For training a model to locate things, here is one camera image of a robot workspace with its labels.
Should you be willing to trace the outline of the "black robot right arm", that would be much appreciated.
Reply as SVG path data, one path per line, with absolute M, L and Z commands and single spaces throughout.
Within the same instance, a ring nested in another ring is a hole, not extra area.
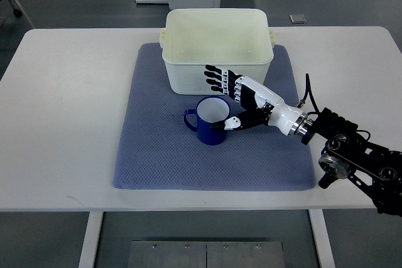
M 332 112 L 319 110 L 312 95 L 310 77 L 305 75 L 305 94 L 298 107 L 310 98 L 317 118 L 308 117 L 300 122 L 297 136 L 307 145 L 314 135 L 326 139 L 318 160 L 324 171 L 319 187 L 326 189 L 332 183 L 348 179 L 365 193 L 378 213 L 401 216 L 401 152 L 369 142 L 370 134 L 363 137 L 359 126 Z

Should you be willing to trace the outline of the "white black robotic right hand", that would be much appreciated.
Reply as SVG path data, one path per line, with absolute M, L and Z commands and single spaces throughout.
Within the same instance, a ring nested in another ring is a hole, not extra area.
M 277 127 L 286 136 L 308 137 L 312 121 L 298 107 L 252 78 L 231 70 L 206 65 L 206 82 L 211 90 L 220 92 L 240 104 L 243 112 L 212 126 L 225 131 L 240 131 L 266 125 Z

